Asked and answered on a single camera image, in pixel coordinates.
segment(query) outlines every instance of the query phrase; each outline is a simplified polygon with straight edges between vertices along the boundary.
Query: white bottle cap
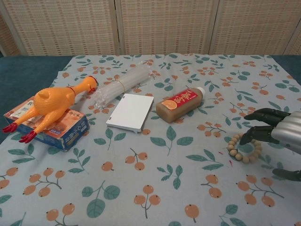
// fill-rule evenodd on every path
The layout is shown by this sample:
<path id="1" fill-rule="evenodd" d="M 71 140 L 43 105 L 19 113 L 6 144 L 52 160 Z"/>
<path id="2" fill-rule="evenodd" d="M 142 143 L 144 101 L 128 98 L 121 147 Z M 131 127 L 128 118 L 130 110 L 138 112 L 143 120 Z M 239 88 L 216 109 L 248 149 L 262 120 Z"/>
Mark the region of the white bottle cap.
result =
<path id="1" fill-rule="evenodd" d="M 204 98 L 204 96 L 206 94 L 205 90 L 202 87 L 196 87 L 196 89 L 199 89 L 202 92 L 203 98 Z"/>

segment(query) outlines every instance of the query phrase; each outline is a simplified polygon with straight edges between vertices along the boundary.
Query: bottle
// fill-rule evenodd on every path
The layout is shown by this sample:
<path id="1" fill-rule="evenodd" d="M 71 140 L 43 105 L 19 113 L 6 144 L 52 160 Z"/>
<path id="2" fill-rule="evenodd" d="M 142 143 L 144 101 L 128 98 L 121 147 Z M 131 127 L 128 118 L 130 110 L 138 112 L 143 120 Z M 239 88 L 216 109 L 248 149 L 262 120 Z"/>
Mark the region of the bottle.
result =
<path id="1" fill-rule="evenodd" d="M 157 103 L 156 112 L 161 119 L 172 123 L 189 111 L 197 108 L 204 96 L 205 90 L 202 87 L 189 88 Z"/>

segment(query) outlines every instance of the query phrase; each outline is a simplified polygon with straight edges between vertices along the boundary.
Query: tablecloth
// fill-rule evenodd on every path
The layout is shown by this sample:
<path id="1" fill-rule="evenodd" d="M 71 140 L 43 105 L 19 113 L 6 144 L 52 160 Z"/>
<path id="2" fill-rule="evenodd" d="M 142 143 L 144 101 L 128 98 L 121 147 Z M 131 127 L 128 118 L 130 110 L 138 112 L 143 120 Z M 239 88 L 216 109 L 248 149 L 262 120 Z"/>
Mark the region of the tablecloth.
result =
<path id="1" fill-rule="evenodd" d="M 262 122 L 243 119 L 255 109 L 300 110 L 300 85 L 270 56 L 75 56 L 52 86 L 74 86 L 93 75 L 101 86 L 139 62 L 150 79 L 127 93 L 163 98 L 204 87 L 202 104 L 168 124 L 152 107 L 142 133 L 105 124 L 121 96 L 96 109 L 82 93 L 72 109 L 86 114 L 89 132 L 68 152 L 20 134 L 1 145 L 0 224 L 294 225 L 301 221 L 300 183 L 273 175 L 299 170 L 301 156 L 271 143 L 252 164 L 228 154 L 227 142 Z M 248 155 L 254 146 L 238 146 Z"/>

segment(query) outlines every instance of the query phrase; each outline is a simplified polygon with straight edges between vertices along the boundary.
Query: yellow rubber chicken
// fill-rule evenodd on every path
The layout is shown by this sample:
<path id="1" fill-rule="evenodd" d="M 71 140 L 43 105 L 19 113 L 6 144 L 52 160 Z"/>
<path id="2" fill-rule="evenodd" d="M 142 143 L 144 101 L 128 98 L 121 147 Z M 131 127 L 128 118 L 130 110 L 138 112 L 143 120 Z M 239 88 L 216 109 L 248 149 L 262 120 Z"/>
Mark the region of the yellow rubber chicken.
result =
<path id="1" fill-rule="evenodd" d="M 38 115 L 44 115 L 45 118 L 42 123 L 19 140 L 21 143 L 29 143 L 38 133 L 42 132 L 49 125 L 58 120 L 65 111 L 74 104 L 77 94 L 84 91 L 93 92 L 96 88 L 97 80 L 92 76 L 88 76 L 81 84 L 74 87 L 42 89 L 34 96 L 33 106 L 28 112 L 15 122 L 3 128 L 2 131 L 5 133 L 14 132 L 22 122 Z"/>

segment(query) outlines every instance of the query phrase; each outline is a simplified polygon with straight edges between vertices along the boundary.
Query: teal carpet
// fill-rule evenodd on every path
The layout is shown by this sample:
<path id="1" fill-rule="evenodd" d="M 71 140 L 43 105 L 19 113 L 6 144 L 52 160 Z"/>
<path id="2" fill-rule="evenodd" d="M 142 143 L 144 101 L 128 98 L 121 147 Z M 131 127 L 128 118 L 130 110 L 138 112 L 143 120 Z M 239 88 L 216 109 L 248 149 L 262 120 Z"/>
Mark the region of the teal carpet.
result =
<path id="1" fill-rule="evenodd" d="M 14 56 L 0 58 L 0 128 L 7 125 L 4 113 L 49 87 L 71 56 Z M 301 85 L 301 56 L 273 56 Z M 7 134 L 0 131 L 0 143 Z"/>

